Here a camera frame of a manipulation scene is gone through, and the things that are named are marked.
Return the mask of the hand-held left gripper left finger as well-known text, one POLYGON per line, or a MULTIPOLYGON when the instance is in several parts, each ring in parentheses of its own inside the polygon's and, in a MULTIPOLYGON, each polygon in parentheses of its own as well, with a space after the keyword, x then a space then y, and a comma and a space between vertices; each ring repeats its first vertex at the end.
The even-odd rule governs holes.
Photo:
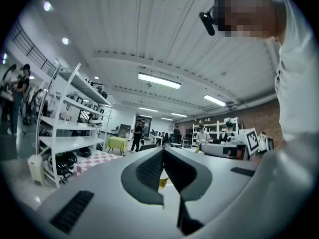
POLYGON ((163 168, 163 148, 151 150, 124 168, 121 174, 122 186, 138 202, 162 206, 164 202, 159 185, 163 168))

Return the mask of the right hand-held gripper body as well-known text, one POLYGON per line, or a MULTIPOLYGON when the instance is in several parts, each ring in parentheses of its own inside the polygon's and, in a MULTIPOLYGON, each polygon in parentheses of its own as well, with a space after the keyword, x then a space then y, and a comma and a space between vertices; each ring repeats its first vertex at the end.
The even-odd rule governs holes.
POLYGON ((256 129, 241 129, 235 136, 229 136, 225 143, 202 143, 200 150, 209 156, 249 160, 250 156, 259 149, 256 129))

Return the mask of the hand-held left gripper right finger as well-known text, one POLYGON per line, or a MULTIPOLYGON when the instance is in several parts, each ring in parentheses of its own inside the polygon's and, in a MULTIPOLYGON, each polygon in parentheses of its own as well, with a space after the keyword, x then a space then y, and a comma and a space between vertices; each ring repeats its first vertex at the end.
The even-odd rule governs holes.
POLYGON ((186 202, 197 201, 206 193, 212 173, 206 166, 170 148, 163 151, 163 168, 180 195, 176 225, 184 235, 190 235, 203 227, 203 223, 191 218, 186 202))

